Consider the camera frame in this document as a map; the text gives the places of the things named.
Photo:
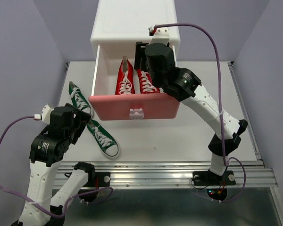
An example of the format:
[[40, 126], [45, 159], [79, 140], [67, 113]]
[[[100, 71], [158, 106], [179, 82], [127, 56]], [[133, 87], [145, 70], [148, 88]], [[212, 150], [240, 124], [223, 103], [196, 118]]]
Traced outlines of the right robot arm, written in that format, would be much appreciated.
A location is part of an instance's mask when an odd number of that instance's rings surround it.
[[168, 44], [137, 42], [134, 67], [148, 72], [154, 87], [192, 109], [212, 128], [215, 134], [208, 145], [212, 153], [208, 180], [218, 184], [225, 178], [228, 155], [238, 148], [248, 122], [223, 110], [191, 70], [177, 67]]

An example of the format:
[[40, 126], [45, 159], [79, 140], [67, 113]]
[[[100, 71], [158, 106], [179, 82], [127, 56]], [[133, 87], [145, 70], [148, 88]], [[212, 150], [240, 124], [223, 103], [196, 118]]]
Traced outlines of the red sneaker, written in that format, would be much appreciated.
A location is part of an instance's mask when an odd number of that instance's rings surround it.
[[144, 72], [140, 69], [137, 69], [137, 76], [139, 79], [139, 86], [140, 86], [141, 94], [160, 93], [159, 88], [156, 88], [152, 84], [152, 80], [148, 72]]
[[118, 70], [115, 94], [135, 94], [135, 88], [133, 84], [133, 66], [126, 56], [122, 58], [121, 65]]

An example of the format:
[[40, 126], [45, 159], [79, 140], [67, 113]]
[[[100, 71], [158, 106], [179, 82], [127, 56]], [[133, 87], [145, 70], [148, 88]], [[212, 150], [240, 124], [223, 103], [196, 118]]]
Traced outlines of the pink drawer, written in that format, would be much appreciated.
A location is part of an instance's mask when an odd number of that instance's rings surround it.
[[123, 57], [134, 64], [134, 44], [100, 44], [89, 101], [102, 121], [131, 119], [173, 119], [180, 103], [165, 94], [141, 94], [137, 74], [133, 75], [135, 94], [115, 94], [118, 70]]

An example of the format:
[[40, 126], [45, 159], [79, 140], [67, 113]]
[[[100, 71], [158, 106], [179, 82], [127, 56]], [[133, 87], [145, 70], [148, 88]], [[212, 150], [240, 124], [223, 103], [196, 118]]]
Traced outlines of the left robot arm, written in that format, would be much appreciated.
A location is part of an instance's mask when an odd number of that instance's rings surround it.
[[41, 119], [46, 127], [33, 140], [30, 150], [30, 181], [20, 218], [15, 226], [61, 226], [63, 212], [72, 198], [84, 186], [95, 182], [92, 164], [79, 162], [67, 182], [52, 195], [54, 180], [64, 154], [74, 145], [85, 129], [91, 115], [67, 103], [52, 108], [44, 106]]

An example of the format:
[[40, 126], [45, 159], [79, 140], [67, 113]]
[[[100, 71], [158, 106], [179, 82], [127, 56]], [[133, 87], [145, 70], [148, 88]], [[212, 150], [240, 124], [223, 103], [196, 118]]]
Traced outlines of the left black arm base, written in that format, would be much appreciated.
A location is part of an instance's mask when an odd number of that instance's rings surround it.
[[78, 192], [80, 203], [86, 205], [99, 204], [106, 201], [113, 193], [110, 188], [110, 172], [95, 172], [95, 176]]

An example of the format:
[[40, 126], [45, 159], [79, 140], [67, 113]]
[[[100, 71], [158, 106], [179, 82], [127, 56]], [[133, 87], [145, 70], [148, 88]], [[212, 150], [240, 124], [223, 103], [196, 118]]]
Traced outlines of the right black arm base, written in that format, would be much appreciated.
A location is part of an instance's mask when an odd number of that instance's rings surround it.
[[233, 171], [226, 170], [222, 176], [208, 171], [195, 171], [191, 178], [191, 186], [197, 190], [206, 190], [209, 198], [219, 202], [227, 197], [227, 186], [235, 186]]

